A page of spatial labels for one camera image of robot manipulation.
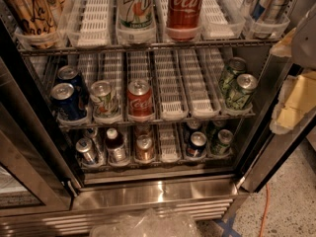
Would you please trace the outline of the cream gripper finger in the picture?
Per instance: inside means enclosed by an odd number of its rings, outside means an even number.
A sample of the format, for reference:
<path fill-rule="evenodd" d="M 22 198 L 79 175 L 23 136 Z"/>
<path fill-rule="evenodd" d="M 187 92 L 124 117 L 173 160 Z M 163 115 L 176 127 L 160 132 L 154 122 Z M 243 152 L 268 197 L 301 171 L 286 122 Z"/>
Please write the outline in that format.
<path fill-rule="evenodd" d="M 291 57 L 291 43 L 296 28 L 290 30 L 281 40 L 270 49 L 270 54 L 277 57 Z"/>
<path fill-rule="evenodd" d="M 316 71 L 304 70 L 298 76 L 287 76 L 274 107 L 270 130 L 287 134 L 316 107 Z"/>

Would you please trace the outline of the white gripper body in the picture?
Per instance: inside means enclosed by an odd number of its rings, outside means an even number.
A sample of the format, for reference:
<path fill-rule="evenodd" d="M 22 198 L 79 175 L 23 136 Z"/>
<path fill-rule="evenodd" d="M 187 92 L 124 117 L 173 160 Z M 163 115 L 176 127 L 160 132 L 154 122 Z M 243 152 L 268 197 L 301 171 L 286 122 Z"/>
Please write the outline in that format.
<path fill-rule="evenodd" d="M 297 65 L 316 69 L 316 3 L 296 27 L 291 42 L 291 57 Z"/>

